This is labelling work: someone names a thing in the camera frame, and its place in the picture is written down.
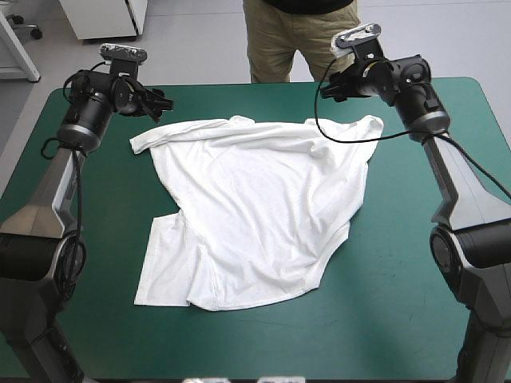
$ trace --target white cabinet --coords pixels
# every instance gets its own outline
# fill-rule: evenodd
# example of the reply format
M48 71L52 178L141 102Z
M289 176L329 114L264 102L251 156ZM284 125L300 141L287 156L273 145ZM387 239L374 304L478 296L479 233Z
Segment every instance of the white cabinet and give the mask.
M138 36L148 0L60 0L77 38Z

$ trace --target white object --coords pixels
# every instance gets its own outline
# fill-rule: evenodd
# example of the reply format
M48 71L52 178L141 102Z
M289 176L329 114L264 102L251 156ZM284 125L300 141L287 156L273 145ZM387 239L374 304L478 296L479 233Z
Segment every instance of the white object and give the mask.
M382 122L321 120L342 140ZM319 286L360 208L376 143L336 144L305 124L230 120L165 125L130 140L150 148L181 210L153 220L135 304L236 310Z
M22 43L0 10L0 79L27 78L39 81L36 69Z
M142 35L148 0L60 0L78 39Z

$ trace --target gray floor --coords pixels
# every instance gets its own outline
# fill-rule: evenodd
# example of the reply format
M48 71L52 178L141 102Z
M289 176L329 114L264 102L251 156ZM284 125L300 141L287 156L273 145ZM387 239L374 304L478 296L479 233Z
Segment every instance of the gray floor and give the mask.
M242 0L149 0L144 36L130 43L149 52L141 82L249 82L241 4ZM44 31L40 41L22 36L42 79L35 85L0 82L0 195L48 94L71 73L100 61L99 44L84 45L74 37L57 0L20 0L17 7ZM435 77L478 80L511 143L511 76L506 72L511 62L510 0L359 0L359 13L363 22L382 26L381 43L389 58L420 53ZM299 55L291 80L311 81Z

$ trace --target black shirt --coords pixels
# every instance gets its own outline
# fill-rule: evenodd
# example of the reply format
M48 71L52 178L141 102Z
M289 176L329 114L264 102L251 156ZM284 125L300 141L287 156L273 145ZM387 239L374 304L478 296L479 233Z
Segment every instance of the black shirt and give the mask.
M264 0L287 14L329 14L349 6L353 0Z

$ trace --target white t-shirt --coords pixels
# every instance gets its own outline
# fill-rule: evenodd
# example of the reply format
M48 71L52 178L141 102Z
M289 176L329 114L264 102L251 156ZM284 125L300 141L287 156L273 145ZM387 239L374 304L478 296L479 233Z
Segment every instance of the white t-shirt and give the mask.
M321 120L341 140L379 137L380 119ZM180 206L153 220L135 304L236 310L319 287L348 238L376 143L336 144L304 124L246 117L161 126L130 140L149 148Z

